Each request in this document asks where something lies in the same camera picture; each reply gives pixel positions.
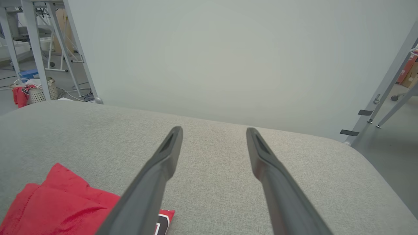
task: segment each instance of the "red packaging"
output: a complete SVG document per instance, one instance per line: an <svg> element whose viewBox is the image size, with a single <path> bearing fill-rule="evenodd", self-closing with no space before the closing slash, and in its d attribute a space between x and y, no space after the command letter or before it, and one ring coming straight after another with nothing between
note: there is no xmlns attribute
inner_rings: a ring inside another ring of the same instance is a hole
<svg viewBox="0 0 418 235"><path fill-rule="evenodd" d="M405 67L403 68L402 72L400 73L398 79L396 80L397 84L401 84L403 80L405 79L406 75L409 73L409 70L411 70L412 66L415 63L415 60L417 59L417 56L410 55L409 60L406 63Z"/></svg>
<svg viewBox="0 0 418 235"><path fill-rule="evenodd" d="M160 210L154 235L165 235L174 216L174 210Z"/></svg>

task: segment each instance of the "gray sofa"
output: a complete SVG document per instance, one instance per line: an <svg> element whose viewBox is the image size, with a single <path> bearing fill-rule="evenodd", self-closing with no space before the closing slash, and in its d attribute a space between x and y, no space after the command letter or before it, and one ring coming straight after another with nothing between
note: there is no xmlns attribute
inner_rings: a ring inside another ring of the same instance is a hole
<svg viewBox="0 0 418 235"><path fill-rule="evenodd" d="M121 195L169 130L184 129L162 209L168 235L272 234L250 167L246 126L73 101L0 117L0 219L27 183L57 162L92 187ZM257 128L335 235L418 234L418 221L357 151L334 140Z"/></svg>

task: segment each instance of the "white basket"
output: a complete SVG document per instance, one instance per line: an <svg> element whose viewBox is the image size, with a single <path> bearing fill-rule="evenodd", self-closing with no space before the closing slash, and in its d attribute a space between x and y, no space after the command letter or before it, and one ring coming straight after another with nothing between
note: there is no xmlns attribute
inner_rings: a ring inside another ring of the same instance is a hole
<svg viewBox="0 0 418 235"><path fill-rule="evenodd" d="M51 77L47 78L49 81L51 81L51 83L48 85L49 87L49 94L51 95L51 100L56 100L58 97L58 92L56 91L56 86L55 86L55 80L52 79ZM13 84L11 84L9 87L10 88L15 88L15 87L23 87L22 84L16 84L17 81L20 80L27 80L27 79L18 79L16 80ZM43 89L42 87L33 87L29 89L29 100L28 100L28 105L33 104L33 103L38 103L38 102L42 102L45 101L45 95L43 94Z"/></svg>

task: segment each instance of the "white wall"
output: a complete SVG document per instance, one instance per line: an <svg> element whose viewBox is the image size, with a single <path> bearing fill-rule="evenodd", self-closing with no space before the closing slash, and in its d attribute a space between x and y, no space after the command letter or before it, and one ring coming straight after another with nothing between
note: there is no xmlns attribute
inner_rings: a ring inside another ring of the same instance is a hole
<svg viewBox="0 0 418 235"><path fill-rule="evenodd" d="M415 0L69 0L105 104L343 141Z"/></svg>

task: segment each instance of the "red cloth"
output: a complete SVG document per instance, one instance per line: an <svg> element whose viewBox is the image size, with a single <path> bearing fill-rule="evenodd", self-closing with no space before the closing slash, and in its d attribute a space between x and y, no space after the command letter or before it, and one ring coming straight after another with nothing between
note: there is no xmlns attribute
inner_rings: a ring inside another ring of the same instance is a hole
<svg viewBox="0 0 418 235"><path fill-rule="evenodd" d="M28 105L29 89L33 87L36 86L26 85L24 87L13 88L13 99L15 101L15 105L18 105L18 108L25 107Z"/></svg>
<svg viewBox="0 0 418 235"><path fill-rule="evenodd" d="M0 235L93 235L118 200L57 163L41 185L27 184L16 196Z"/></svg>

